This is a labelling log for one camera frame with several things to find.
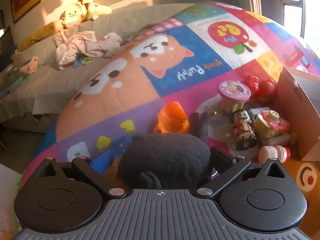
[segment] toy figure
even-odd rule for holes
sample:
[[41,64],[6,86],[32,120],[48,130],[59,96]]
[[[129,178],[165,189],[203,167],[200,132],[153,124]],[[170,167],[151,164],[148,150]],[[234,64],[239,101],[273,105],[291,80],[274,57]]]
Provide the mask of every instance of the toy figure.
[[233,114],[234,134],[237,140],[236,149],[241,151],[254,147],[257,142],[248,112],[245,109],[240,109]]

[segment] cardboard box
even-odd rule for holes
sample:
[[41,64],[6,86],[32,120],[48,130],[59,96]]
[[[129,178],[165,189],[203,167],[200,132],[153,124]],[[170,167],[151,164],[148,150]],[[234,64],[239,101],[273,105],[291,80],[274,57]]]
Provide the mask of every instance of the cardboard box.
[[284,67],[278,96],[297,135],[302,161],[320,161],[320,77]]

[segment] teddy bear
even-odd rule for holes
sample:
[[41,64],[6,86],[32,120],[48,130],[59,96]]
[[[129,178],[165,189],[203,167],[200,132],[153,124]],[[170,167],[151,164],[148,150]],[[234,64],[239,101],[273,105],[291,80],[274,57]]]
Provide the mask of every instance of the teddy bear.
[[117,177],[128,188],[196,190],[211,178],[211,152],[193,135],[139,134],[132,141],[117,168]]
[[96,20],[100,16],[105,14],[110,14],[112,12],[109,6],[101,5],[99,3],[95,3],[93,0],[79,0],[83,5],[86,6],[88,13],[87,19]]
[[69,5],[62,17],[62,25],[64,29],[72,28],[73,26],[85,22],[87,20],[87,9],[81,2],[75,2]]

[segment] crumpled cloth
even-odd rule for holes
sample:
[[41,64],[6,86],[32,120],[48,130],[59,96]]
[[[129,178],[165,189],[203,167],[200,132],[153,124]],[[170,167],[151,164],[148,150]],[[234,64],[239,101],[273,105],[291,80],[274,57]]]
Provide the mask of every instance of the crumpled cloth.
[[24,83],[28,82],[32,73],[22,73],[18,68],[13,68],[6,73],[6,84],[0,89],[0,98],[15,92]]
[[34,73],[38,70],[38,61],[37,56],[33,56],[32,59],[25,65],[19,68],[21,73]]
[[72,65],[78,54],[87,57],[102,57],[106,52],[119,49],[122,39],[116,33],[108,33],[97,41],[94,31],[84,31],[72,35],[65,40],[56,50],[56,61],[60,69],[63,65]]

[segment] white toy bottle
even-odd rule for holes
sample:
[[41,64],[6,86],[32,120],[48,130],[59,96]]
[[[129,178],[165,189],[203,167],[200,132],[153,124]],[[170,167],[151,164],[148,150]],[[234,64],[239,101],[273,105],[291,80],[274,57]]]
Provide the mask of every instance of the white toy bottle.
[[259,151],[259,162],[265,163],[269,158],[277,158],[281,163],[290,159],[290,149],[283,146],[264,146]]

